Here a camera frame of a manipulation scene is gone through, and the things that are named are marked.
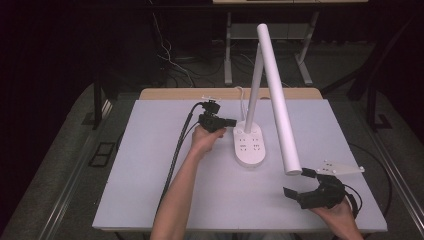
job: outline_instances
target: forearm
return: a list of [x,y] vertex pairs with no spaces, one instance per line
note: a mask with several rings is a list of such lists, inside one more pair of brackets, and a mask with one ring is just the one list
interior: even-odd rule
[[157,212],[151,239],[182,239],[190,213],[197,166],[201,156],[190,150]]

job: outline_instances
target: gray floor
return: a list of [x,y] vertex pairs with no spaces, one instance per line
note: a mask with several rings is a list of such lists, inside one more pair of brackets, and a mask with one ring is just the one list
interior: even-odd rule
[[[232,47],[234,86],[249,87],[254,60],[255,44],[236,42]],[[276,58],[282,81],[289,87],[304,87],[293,54],[301,47],[296,42],[276,42]],[[358,68],[368,57],[373,46],[365,43],[313,44],[306,58],[316,88],[323,88]],[[176,61],[189,72],[197,87],[225,87],[221,65],[223,45],[214,45],[213,60],[209,63],[193,62],[192,56],[177,52]],[[170,71],[166,87],[188,87],[184,73]],[[420,184],[424,175],[424,148],[414,134],[391,107],[389,101],[378,96],[377,112],[384,114],[392,129],[369,131],[364,123],[364,102],[350,102],[345,93],[346,84],[326,96],[351,144],[351,150],[359,165],[365,167],[364,176],[374,197],[383,211],[388,204],[388,181],[376,159],[382,160],[377,147],[381,140],[389,156],[399,168],[418,202],[424,202]],[[134,101],[139,93],[122,93],[106,105],[105,119],[93,131],[83,124],[93,112],[93,90],[90,86],[76,101],[66,122],[52,144],[31,186],[6,228],[2,240],[9,239],[118,239],[115,234],[91,227],[97,204],[101,198],[108,174],[113,165],[116,148],[104,168],[89,167],[88,162],[101,142],[119,144],[119,139]],[[403,194],[393,186],[391,207],[387,214],[389,231],[372,234],[368,239],[422,239],[410,210],[405,207]],[[299,234],[302,239],[331,239],[329,233]],[[140,233],[122,233],[124,239],[143,239]]]

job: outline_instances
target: dark background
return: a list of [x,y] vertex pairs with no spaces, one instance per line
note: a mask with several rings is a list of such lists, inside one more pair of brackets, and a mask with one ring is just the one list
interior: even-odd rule
[[[411,16],[423,12],[418,2],[370,1],[348,14],[324,10],[314,42],[368,41],[383,46],[376,48],[379,55]],[[176,47],[207,60],[210,40],[224,38],[225,18],[223,12],[166,12],[160,25]],[[424,142],[422,23],[424,14],[412,19],[374,80]],[[196,35],[184,32],[187,27]],[[161,86],[160,69],[166,67],[156,57],[157,37],[146,11],[81,9],[72,1],[0,0],[0,234],[73,103],[95,76],[108,98]],[[369,80],[362,77],[365,84]]]

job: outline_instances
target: person's arm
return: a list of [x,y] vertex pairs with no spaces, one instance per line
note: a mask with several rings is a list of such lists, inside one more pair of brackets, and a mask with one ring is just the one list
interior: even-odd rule
[[197,166],[204,155],[212,149],[216,139],[226,129],[209,133],[197,126],[193,133],[191,148],[165,194],[153,223],[150,239],[183,239],[190,213]]
[[324,220],[330,230],[343,240],[363,240],[346,198],[331,209],[310,209]]

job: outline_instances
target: power strip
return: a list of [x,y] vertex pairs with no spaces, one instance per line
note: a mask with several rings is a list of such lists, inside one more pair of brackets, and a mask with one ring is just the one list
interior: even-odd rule
[[237,122],[233,128],[237,162],[246,168],[259,166],[265,158],[265,144],[261,128],[252,122],[251,132],[245,133],[246,121]]

